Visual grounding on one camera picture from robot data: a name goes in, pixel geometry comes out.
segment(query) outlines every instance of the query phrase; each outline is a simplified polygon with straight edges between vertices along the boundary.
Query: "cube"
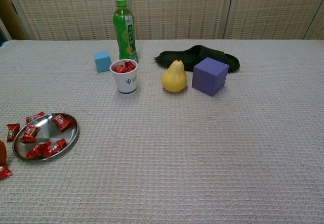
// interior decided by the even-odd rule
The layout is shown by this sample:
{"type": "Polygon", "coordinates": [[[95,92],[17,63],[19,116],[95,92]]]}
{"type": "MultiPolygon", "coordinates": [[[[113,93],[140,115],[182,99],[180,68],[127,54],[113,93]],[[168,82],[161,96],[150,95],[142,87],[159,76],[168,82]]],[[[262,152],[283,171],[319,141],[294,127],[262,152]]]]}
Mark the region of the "cube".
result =
{"type": "Polygon", "coordinates": [[[95,60],[98,72],[109,71],[111,59],[108,51],[94,52],[93,58],[95,60]]]}
{"type": "Polygon", "coordinates": [[[225,85],[228,65],[206,58],[193,68],[192,87],[209,95],[215,93],[225,85]]]}

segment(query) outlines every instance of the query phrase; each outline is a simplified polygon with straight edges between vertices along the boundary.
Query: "white paper cup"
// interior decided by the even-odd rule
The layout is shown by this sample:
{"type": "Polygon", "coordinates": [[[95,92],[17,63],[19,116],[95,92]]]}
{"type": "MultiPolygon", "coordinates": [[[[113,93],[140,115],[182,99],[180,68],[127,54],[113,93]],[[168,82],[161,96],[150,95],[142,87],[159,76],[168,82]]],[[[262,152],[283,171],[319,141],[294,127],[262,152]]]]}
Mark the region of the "white paper cup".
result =
{"type": "Polygon", "coordinates": [[[115,79],[117,90],[121,94],[131,94],[135,92],[137,87],[137,67],[138,66],[136,61],[130,59],[118,60],[110,65],[109,69],[113,75],[113,78],[115,79]],[[126,61],[132,62],[132,64],[135,66],[135,69],[125,73],[117,73],[112,70],[114,66],[124,65],[126,61]]]}

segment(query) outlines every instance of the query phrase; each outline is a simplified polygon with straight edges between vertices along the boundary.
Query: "purple cube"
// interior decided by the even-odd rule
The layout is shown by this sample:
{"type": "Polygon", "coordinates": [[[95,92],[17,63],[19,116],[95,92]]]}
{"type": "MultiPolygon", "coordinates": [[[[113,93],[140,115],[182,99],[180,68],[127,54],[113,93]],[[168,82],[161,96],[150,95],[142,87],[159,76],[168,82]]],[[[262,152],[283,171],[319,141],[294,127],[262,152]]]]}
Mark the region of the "purple cube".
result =
{"type": "Polygon", "coordinates": [[[206,58],[193,68],[192,87],[213,96],[224,86],[227,71],[228,65],[206,58]]]}

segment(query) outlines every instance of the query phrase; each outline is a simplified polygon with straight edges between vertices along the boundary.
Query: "green bottle cap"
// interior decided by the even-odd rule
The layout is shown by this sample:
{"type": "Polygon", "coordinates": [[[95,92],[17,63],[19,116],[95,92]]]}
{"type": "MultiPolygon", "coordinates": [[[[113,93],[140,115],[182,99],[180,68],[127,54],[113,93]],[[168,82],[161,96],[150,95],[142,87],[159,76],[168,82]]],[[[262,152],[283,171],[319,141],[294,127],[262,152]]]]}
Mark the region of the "green bottle cap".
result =
{"type": "Polygon", "coordinates": [[[127,7],[127,0],[116,0],[117,7],[127,7]]]}

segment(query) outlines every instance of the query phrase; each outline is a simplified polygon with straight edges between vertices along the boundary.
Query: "silver metal plate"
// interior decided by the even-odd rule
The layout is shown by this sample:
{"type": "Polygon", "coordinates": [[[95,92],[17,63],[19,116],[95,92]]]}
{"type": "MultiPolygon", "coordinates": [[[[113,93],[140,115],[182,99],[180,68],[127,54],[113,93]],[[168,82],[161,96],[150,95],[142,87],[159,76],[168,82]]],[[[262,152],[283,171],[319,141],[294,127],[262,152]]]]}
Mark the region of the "silver metal plate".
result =
{"type": "Polygon", "coordinates": [[[26,131],[26,127],[22,128],[19,133],[17,134],[14,142],[13,142],[13,151],[15,155],[20,158],[21,160],[24,161],[44,161],[47,159],[50,159],[52,157],[55,157],[62,152],[64,152],[76,139],[79,127],[78,123],[75,118],[73,118],[69,114],[64,114],[64,113],[53,113],[53,114],[48,114],[45,116],[42,116],[38,119],[33,120],[32,122],[29,123],[30,125],[36,125],[40,127],[40,130],[38,131],[36,137],[35,137],[35,142],[33,143],[24,143],[20,141],[20,138],[24,135],[26,131]],[[70,120],[72,123],[70,124],[69,128],[67,128],[64,131],[61,131],[58,127],[58,125],[51,121],[53,117],[55,117],[57,114],[62,114],[64,118],[70,120]],[[26,158],[27,153],[39,142],[44,142],[44,141],[50,141],[55,143],[56,141],[65,138],[66,141],[66,146],[56,154],[50,156],[50,157],[45,157],[45,156],[40,156],[35,157],[33,159],[26,158]]]}

